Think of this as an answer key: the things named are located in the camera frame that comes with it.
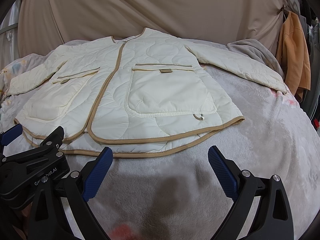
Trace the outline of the orange hanging garment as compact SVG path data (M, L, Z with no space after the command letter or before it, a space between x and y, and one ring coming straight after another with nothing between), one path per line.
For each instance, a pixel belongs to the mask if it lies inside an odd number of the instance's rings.
M276 59L284 72L285 84L302 102L304 92L311 88L311 68L304 31L293 12L289 12L281 27Z

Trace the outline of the beige draped sheet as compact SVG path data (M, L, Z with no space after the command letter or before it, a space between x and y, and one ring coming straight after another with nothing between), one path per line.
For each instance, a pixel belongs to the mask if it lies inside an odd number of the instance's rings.
M147 27L220 44L254 38L275 52L282 5L283 0L22 0L18 51L46 55L72 40L127 38Z

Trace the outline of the grey metal rail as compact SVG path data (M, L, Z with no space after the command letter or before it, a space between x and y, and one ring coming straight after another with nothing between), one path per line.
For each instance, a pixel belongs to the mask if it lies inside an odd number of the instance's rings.
M17 28L17 27L18 27L18 24L17 24L17 23L12 24L12 25L9 25L9 26L7 26L7 27L4 27L4 28L2 28L2 29L0 30L0 35L2 35L3 33L6 33L7 31L10 31L10 30L12 30L12 29L15 29L15 28Z

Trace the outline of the grey floral fleece blanket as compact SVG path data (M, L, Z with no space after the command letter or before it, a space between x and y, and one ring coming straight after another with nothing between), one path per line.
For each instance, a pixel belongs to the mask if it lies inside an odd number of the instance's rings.
M244 121L172 155L114 159L89 201L95 217L112 239L210 239L232 205L208 163L215 145L257 177L280 176L299 239L319 211L319 136L309 117L291 94L205 70Z

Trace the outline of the dark hanging clothes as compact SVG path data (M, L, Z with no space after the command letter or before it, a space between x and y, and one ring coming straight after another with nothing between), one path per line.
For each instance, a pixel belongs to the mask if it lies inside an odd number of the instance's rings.
M319 20L312 20L312 24L308 25L304 16L299 18L306 38L311 72L310 90L303 91L300 107L314 128L318 129L319 125L315 123L315 119L319 121Z

